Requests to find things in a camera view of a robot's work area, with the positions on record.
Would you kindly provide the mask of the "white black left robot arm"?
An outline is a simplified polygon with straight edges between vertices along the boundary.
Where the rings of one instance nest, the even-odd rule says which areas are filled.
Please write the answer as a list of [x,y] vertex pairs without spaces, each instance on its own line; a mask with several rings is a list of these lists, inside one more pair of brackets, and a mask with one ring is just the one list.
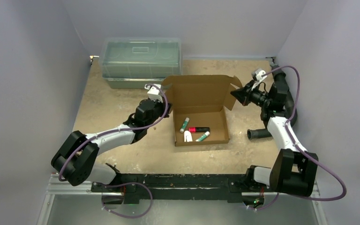
[[96,163],[97,156],[144,138],[150,127],[169,116],[171,106],[166,100],[144,99],[125,122],[112,130],[95,134],[73,131],[53,156],[51,166],[72,186],[91,181],[103,184],[110,192],[117,191],[121,186],[119,170],[111,164]]

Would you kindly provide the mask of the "brown cardboard box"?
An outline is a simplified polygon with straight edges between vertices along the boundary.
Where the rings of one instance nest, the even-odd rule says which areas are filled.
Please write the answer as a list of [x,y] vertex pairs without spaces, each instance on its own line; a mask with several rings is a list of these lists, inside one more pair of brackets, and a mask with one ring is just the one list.
[[[227,144],[230,141],[226,110],[232,110],[236,98],[231,91],[242,86],[239,78],[228,75],[171,75],[162,81],[174,123],[176,147]],[[180,132],[185,118],[187,127],[209,127],[210,135],[196,141],[202,132],[193,133],[192,142]]]

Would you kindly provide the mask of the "red black marker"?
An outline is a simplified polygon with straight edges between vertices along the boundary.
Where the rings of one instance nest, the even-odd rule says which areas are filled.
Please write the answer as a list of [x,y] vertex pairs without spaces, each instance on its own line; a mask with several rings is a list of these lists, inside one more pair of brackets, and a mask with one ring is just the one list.
[[209,127],[189,127],[188,131],[190,133],[205,133],[205,132],[209,132],[210,128]]

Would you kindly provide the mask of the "green white marker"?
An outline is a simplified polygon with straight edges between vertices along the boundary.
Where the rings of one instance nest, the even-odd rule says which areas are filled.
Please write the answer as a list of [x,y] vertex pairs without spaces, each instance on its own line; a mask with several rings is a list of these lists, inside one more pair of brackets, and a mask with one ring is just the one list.
[[186,117],[186,118],[184,119],[183,123],[182,123],[181,128],[180,128],[180,132],[181,132],[181,133],[184,133],[184,131],[185,131],[186,128],[187,128],[188,123],[189,123],[189,117]]
[[199,138],[197,138],[196,142],[202,142],[204,139],[206,139],[210,135],[210,131],[206,131],[203,135],[201,135]]

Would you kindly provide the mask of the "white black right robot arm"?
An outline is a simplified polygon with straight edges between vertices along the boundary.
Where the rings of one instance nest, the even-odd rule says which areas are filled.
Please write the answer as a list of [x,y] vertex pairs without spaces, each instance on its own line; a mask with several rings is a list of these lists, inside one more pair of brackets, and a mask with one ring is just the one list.
[[247,169],[244,184],[251,191],[264,184],[275,192],[308,197],[312,194],[317,171],[317,165],[312,160],[318,157],[302,146],[296,146],[298,140],[293,136],[291,126],[294,101],[287,83],[284,80],[275,81],[269,92],[260,91],[259,87],[266,77],[265,71],[259,69],[252,73],[252,80],[243,88],[231,91],[243,106],[253,103],[261,107],[260,117],[265,128],[248,130],[248,139],[271,136],[279,149],[272,168],[252,165]]

